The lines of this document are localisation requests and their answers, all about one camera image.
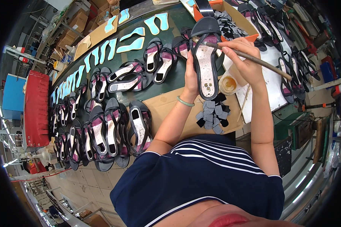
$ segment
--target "jade bangle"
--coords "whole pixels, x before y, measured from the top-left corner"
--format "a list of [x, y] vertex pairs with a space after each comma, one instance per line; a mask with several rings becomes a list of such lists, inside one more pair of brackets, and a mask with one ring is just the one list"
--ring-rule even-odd
[[185, 101], [183, 101], [179, 96], [177, 96], [177, 100], [179, 101], [179, 102], [181, 102], [182, 104], [185, 104], [186, 106], [189, 106], [189, 107], [194, 107], [195, 106], [195, 104], [194, 103], [188, 103], [188, 102], [185, 102]]

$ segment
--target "glue brush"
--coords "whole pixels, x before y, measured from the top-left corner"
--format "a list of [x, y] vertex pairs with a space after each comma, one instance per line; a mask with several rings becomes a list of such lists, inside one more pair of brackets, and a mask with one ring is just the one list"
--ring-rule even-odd
[[[193, 37], [192, 38], [192, 41], [197, 43], [199, 41], [199, 39], [197, 37]], [[204, 46], [208, 46], [208, 47], [213, 47], [213, 48], [217, 48], [219, 50], [222, 50], [222, 48], [217, 44], [217, 43], [210, 43], [210, 42], [201, 42], [201, 45], [204, 45]], [[271, 64], [269, 64], [268, 62], [265, 62], [263, 60], [260, 60], [254, 56], [251, 56], [247, 53], [244, 53], [242, 51], [238, 51], [236, 49], [232, 49], [238, 56], [240, 57], [244, 57], [252, 62], [255, 62], [259, 65], [262, 65], [276, 73], [278, 73], [279, 75], [283, 76], [284, 78], [286, 78], [288, 81], [291, 81], [292, 80], [292, 77], [290, 75], [288, 75], [287, 73], [283, 72], [282, 70], [278, 69], [277, 67], [275, 66], [272, 66]]]

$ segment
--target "striped shirt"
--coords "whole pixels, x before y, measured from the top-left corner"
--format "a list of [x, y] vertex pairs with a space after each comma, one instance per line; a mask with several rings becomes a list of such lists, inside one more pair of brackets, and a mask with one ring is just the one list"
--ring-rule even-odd
[[273, 220], [284, 205], [280, 176], [267, 176], [242, 148], [200, 139], [181, 141], [165, 155], [144, 152], [110, 198], [128, 227], [153, 226], [205, 200]]

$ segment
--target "woman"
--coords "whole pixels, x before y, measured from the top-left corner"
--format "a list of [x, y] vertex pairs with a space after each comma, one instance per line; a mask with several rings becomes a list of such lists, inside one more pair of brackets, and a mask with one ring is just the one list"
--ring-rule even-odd
[[[134, 226], [294, 226], [277, 221], [284, 191], [273, 147], [273, 119], [261, 66], [241, 61], [231, 48], [260, 58], [245, 38], [219, 43], [253, 90], [251, 150], [232, 146], [224, 135], [179, 141], [191, 107], [177, 102], [150, 147], [137, 157], [110, 193], [116, 212]], [[180, 99], [198, 95], [193, 57], [188, 53]]]

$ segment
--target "lips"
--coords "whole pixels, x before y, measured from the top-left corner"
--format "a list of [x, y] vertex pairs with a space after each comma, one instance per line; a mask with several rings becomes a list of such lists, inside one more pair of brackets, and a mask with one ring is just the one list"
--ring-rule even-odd
[[215, 219], [208, 227], [230, 227], [248, 221], [246, 217], [240, 214], [226, 214]]

